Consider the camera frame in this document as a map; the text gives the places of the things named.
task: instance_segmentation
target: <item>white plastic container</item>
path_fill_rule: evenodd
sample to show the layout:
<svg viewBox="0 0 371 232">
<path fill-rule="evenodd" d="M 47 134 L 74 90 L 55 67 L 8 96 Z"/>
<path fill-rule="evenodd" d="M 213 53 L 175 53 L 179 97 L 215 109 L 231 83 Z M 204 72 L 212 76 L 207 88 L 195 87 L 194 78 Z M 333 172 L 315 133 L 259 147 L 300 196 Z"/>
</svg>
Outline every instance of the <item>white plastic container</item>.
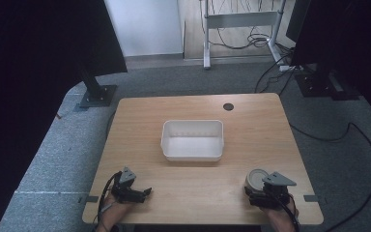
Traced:
<svg viewBox="0 0 371 232">
<path fill-rule="evenodd" d="M 161 148 L 171 161 L 218 161 L 224 147 L 218 120 L 171 120 L 164 123 Z"/>
</svg>

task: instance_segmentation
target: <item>rectangular white tray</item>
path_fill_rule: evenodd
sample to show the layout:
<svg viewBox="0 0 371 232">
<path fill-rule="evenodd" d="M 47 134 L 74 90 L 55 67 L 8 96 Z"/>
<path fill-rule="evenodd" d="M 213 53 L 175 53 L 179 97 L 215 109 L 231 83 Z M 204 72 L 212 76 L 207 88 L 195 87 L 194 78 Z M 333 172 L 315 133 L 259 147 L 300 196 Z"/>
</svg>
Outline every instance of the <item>rectangular white tray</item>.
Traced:
<svg viewBox="0 0 371 232">
<path fill-rule="evenodd" d="M 224 147 L 218 120 L 170 120 L 164 123 L 161 148 L 172 161 L 218 161 Z"/>
</svg>

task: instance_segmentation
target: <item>round lid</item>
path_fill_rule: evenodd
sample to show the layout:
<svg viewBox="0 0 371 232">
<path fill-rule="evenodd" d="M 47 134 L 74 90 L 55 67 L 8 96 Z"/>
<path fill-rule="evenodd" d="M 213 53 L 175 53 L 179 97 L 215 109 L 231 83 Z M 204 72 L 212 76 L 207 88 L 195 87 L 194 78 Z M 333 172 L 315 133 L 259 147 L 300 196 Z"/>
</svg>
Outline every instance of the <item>round lid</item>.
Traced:
<svg viewBox="0 0 371 232">
<path fill-rule="evenodd" d="M 246 176 L 246 183 L 248 184 L 249 188 L 253 190 L 262 191 L 264 182 L 263 178 L 267 177 L 268 173 L 262 169 L 254 169 L 248 173 Z"/>
</svg>

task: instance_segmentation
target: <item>metal frame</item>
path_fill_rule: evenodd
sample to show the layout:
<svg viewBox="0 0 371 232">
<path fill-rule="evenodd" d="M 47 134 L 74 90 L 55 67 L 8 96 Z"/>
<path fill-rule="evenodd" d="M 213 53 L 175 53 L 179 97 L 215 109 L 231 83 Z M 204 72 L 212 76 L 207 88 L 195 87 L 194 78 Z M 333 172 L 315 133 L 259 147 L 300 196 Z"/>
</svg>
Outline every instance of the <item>metal frame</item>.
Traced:
<svg viewBox="0 0 371 232">
<path fill-rule="evenodd" d="M 268 47 L 275 62 L 277 62 L 279 66 L 284 65 L 281 60 L 281 55 L 276 49 L 275 41 L 284 14 L 285 2 L 286 0 L 281 1 L 280 8 L 276 12 L 209 15 L 209 0 L 205 0 L 204 28 L 206 29 L 206 35 L 204 40 L 204 69 L 209 70 L 211 67 L 209 29 L 245 26 L 273 26 L 272 36 L 269 39 Z"/>
</svg>

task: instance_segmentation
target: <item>wall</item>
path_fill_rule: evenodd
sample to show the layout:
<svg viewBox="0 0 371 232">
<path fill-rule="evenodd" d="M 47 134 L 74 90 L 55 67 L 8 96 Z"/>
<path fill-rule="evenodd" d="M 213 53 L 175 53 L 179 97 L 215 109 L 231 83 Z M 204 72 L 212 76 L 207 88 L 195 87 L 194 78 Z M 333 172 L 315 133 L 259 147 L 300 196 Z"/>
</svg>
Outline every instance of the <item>wall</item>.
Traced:
<svg viewBox="0 0 371 232">
<path fill-rule="evenodd" d="M 105 0 L 124 56 L 182 53 L 177 1 Z"/>
</svg>

